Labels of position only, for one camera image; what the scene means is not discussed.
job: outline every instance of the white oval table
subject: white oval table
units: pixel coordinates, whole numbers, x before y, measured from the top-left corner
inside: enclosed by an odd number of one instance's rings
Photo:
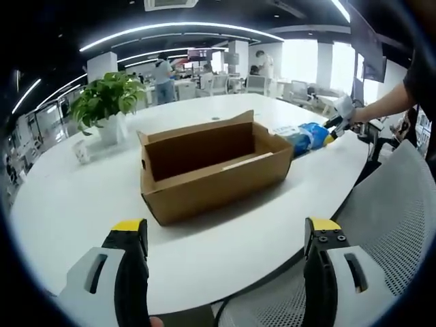
[[[153,315],[222,299],[289,260],[304,244],[305,218],[331,218],[361,173],[368,145],[355,134],[347,132],[294,160],[277,187],[186,223],[161,227],[140,195],[136,130],[152,134],[250,109],[270,130],[325,120],[261,95],[222,95],[128,116],[127,149],[86,166],[72,151],[82,134],[44,153],[21,187],[11,216],[20,250],[42,287],[58,294],[73,264],[124,219],[149,221],[148,306]]]

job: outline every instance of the potted plant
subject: potted plant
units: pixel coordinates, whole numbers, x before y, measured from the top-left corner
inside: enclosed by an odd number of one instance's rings
[[[84,129],[96,126],[102,142],[112,145],[117,143],[119,120],[116,115],[135,112],[136,102],[144,97],[144,85],[139,80],[125,72],[111,72],[89,83],[70,111],[84,135],[91,135]]]

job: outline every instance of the white pillar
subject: white pillar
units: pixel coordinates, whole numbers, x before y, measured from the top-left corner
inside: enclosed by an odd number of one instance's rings
[[[332,80],[333,44],[318,43],[318,70],[316,84],[330,88]]]
[[[229,52],[239,54],[239,64],[234,67],[229,65],[229,73],[232,73],[234,70],[234,73],[239,73],[241,78],[247,78],[249,72],[248,42],[229,42]]]
[[[113,52],[107,52],[88,60],[88,83],[103,78],[108,72],[117,72],[117,60],[118,56]]]

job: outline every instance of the cardboard box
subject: cardboard box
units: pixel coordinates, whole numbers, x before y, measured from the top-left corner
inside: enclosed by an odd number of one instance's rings
[[[153,135],[142,145],[141,193],[161,225],[219,208],[286,178],[292,145],[253,111]]]

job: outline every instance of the box flap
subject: box flap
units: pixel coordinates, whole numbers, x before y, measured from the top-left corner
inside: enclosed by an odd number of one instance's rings
[[[151,134],[146,136],[145,134],[138,132],[138,135],[140,137],[140,141],[142,144],[144,144],[143,142],[147,142],[147,143],[152,143],[152,142],[157,142],[160,140],[165,140],[168,138],[175,138],[178,136],[182,136],[185,134],[190,134],[190,133],[197,133],[199,131],[206,131],[208,129],[214,129],[214,128],[218,128],[218,127],[223,127],[223,126],[230,126],[230,125],[236,125],[236,124],[241,124],[241,123],[251,123],[254,121],[254,111],[253,110],[249,110],[246,111],[238,116],[235,116],[231,119],[226,119],[226,120],[222,120],[222,121],[214,121],[211,123],[204,123],[204,124],[200,124],[200,125],[193,125],[193,126],[187,126],[187,127],[182,127],[182,128],[178,128],[178,129],[172,129],[170,131],[163,131],[161,133],[156,133],[156,134]]]

